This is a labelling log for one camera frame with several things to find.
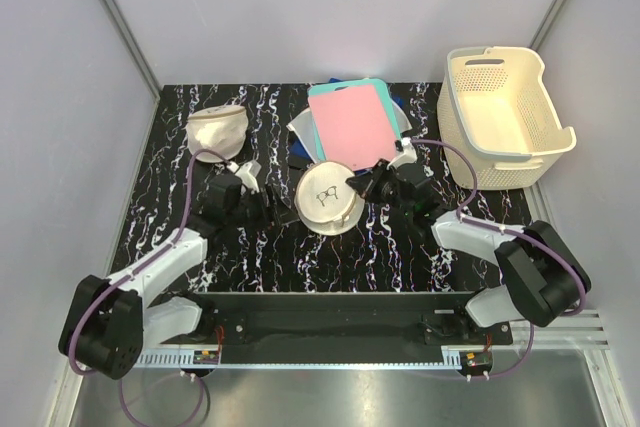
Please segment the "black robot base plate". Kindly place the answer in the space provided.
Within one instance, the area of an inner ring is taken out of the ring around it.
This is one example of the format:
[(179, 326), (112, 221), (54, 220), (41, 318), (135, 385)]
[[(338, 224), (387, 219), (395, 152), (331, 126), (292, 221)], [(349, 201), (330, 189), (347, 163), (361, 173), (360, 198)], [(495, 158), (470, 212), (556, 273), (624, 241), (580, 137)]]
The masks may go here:
[[(214, 302), (222, 350), (250, 352), (400, 351), (423, 347), (509, 346), (507, 323), (480, 328), (464, 314), (463, 293), (206, 293)], [(211, 345), (179, 336), (172, 344)]]

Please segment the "mesh laundry bag with glasses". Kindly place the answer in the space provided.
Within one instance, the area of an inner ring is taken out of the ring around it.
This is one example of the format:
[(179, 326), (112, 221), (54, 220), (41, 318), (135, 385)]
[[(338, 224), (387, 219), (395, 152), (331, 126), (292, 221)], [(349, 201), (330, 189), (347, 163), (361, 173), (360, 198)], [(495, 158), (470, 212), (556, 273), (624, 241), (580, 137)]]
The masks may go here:
[(312, 232), (337, 236), (357, 226), (365, 201), (346, 181), (347, 166), (324, 161), (307, 169), (297, 184), (294, 205), (301, 222)]

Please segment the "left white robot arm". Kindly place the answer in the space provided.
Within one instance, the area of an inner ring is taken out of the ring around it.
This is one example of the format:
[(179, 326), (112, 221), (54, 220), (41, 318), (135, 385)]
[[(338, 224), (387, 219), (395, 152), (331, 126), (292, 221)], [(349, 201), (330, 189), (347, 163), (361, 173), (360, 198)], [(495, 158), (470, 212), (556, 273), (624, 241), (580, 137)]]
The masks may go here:
[(163, 300), (163, 291), (202, 264), (222, 232), (280, 228), (298, 219), (271, 186), (250, 189), (237, 175), (219, 176), (202, 210), (188, 208), (160, 245), (106, 278), (89, 275), (79, 282), (59, 352), (80, 375), (99, 372), (118, 380), (146, 349), (179, 336), (208, 341), (216, 329), (214, 302), (188, 292)]

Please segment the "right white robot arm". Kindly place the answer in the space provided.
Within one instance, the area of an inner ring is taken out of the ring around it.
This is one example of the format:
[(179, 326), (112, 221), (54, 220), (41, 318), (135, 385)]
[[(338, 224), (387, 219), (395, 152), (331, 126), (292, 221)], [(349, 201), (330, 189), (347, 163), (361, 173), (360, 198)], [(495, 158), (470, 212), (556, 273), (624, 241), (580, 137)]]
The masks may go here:
[(504, 225), (459, 214), (433, 195), (415, 163), (391, 167), (381, 160), (345, 184), (368, 203), (398, 209), (416, 232), (439, 247), (499, 267), (503, 284), (479, 291), (454, 318), (455, 334), (463, 342), (480, 341), (495, 324), (524, 319), (546, 327), (585, 307), (591, 279), (551, 224)]

